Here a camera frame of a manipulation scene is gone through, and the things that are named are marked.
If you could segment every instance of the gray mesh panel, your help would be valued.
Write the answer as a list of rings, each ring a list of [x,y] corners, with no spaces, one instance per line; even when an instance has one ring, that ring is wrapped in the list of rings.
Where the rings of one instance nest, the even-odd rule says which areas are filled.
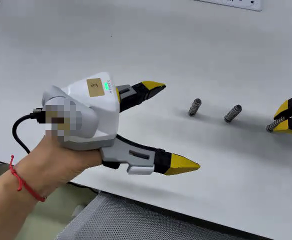
[[[56,240],[242,240],[101,192]]]

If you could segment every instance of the power strip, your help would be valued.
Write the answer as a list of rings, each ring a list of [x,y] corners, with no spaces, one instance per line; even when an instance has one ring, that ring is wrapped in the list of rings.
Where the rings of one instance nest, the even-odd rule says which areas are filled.
[[[262,0],[196,0],[254,11],[262,10]]]

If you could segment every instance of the spring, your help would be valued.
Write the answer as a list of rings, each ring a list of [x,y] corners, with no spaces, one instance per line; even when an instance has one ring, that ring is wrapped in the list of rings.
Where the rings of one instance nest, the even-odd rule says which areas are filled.
[[[226,114],[226,116],[224,116],[224,120],[226,123],[230,123],[231,121],[234,120],[234,118],[237,117],[238,114],[240,114],[242,111],[242,106],[241,105],[236,105],[234,106],[229,113]]]
[[[267,130],[267,132],[269,132],[269,133],[273,132],[274,129],[275,129],[279,124],[281,124],[281,123],[284,122],[284,121],[285,121],[285,117],[284,117],[284,116],[282,116],[281,118],[279,118],[279,119],[273,121],[271,124],[269,124],[269,125],[266,126],[266,130]]]
[[[197,113],[201,105],[202,105],[202,100],[200,100],[199,98],[196,98],[188,111],[189,116],[192,116],[192,117],[195,116],[195,114]]]

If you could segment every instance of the red string bracelet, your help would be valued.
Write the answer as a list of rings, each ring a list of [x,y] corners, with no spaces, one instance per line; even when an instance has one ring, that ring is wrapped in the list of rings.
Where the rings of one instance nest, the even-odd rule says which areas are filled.
[[[20,191],[22,190],[22,187],[24,186],[25,189],[38,201],[41,201],[41,202],[45,202],[46,200],[46,197],[42,197],[40,196],[37,192],[35,192],[26,182],[24,179],[22,179],[16,172],[16,170],[14,169],[13,167],[13,159],[14,159],[14,155],[11,155],[10,156],[10,164],[9,164],[9,169],[10,169],[10,172],[11,174],[13,174],[17,179],[18,179],[18,183],[19,183],[19,186],[17,188],[17,191]]]

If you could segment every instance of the green led indicator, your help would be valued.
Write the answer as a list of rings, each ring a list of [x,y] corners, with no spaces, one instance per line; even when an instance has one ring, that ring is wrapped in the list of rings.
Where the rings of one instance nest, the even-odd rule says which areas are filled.
[[[105,86],[105,90],[108,91],[108,90],[110,89],[110,88],[108,87],[108,83],[107,83],[107,82],[104,83],[104,86]]]

